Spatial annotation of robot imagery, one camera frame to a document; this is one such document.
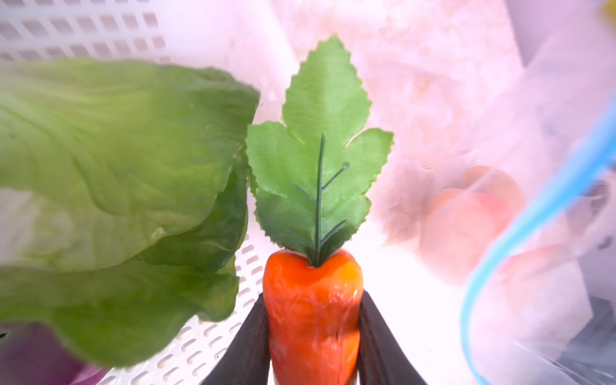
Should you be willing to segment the brown wrinkled bread toy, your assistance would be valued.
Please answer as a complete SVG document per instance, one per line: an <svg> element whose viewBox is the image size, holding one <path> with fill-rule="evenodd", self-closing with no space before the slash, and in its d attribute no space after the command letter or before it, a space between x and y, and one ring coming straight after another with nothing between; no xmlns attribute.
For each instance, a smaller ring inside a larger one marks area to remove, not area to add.
<svg viewBox="0 0 616 385"><path fill-rule="evenodd" d="M502 199L514 213L519 213L526 206L526 196L519 184L498 168L473 166L460 177L457 187L474 188L477 192L494 195Z"/></svg>

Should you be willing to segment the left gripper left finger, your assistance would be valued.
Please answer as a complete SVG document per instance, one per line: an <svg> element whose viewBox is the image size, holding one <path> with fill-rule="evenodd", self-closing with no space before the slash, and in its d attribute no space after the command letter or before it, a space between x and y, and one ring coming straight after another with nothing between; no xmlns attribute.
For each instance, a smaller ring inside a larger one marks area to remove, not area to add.
<svg viewBox="0 0 616 385"><path fill-rule="evenodd" d="M267 385L269 367L269 322L260 294L225 354L201 384Z"/></svg>

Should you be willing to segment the orange pumpkin toy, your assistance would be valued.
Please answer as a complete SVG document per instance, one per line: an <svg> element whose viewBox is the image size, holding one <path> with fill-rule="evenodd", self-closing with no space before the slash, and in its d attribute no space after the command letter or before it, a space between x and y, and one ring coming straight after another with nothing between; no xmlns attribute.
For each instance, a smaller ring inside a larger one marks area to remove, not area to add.
<svg viewBox="0 0 616 385"><path fill-rule="evenodd" d="M503 200L485 192L444 189L428 205L420 232L420 259L441 281L463 284L502 230Z"/></svg>

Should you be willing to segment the purple onion toy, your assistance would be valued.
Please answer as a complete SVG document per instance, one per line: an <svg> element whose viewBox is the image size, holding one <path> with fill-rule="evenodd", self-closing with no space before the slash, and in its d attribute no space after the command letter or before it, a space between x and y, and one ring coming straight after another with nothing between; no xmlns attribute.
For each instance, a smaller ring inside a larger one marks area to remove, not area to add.
<svg viewBox="0 0 616 385"><path fill-rule="evenodd" d="M2 384L98 384L107 371L73 356L38 323L1 325Z"/></svg>

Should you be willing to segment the orange carrot toy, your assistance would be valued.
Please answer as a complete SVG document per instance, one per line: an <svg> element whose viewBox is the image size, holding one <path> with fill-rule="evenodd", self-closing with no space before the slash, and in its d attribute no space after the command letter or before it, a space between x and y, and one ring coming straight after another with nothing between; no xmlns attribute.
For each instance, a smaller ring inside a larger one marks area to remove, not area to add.
<svg viewBox="0 0 616 385"><path fill-rule="evenodd" d="M343 247L367 220L392 133L341 39L318 43L287 88L282 118L248 128L255 215L278 250L266 262L269 352L280 384L351 384L364 275Z"/></svg>

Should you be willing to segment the green lettuce toy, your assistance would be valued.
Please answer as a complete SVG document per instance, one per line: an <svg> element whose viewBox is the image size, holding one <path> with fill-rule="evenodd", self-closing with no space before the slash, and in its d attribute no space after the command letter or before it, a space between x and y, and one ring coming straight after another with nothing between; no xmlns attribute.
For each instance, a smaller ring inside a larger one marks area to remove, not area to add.
<svg viewBox="0 0 616 385"><path fill-rule="evenodd" d="M234 311L258 90L216 68L1 65L1 320L128 367Z"/></svg>

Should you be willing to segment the white plastic perforated basket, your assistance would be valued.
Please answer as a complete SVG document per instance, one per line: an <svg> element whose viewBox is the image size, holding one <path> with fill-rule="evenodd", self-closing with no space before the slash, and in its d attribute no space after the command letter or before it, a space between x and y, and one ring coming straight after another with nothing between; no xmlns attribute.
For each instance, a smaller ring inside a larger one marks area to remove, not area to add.
<svg viewBox="0 0 616 385"><path fill-rule="evenodd" d="M1 381L95 383L231 316L269 1L1 4Z"/></svg>

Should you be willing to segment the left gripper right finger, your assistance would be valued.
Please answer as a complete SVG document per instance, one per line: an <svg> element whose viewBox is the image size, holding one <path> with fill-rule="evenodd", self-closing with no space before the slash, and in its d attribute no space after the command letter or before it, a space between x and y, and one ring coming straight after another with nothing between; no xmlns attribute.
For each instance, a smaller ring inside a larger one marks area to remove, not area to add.
<svg viewBox="0 0 616 385"><path fill-rule="evenodd" d="M427 385L404 354L370 294L359 309L359 380L363 385Z"/></svg>

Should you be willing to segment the clear zip top bag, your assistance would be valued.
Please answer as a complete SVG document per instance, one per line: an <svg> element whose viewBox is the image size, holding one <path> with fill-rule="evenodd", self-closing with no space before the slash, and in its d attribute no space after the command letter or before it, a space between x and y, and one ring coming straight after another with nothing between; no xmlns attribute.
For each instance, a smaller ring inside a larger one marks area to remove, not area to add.
<svg viewBox="0 0 616 385"><path fill-rule="evenodd" d="M425 304L410 353L429 384L615 381L615 4L534 1L527 15L553 29L475 125L458 139L402 125L387 215L425 269L400 300ZM526 206L504 202L502 230L449 285L420 259L421 226L476 165L508 173Z"/></svg>

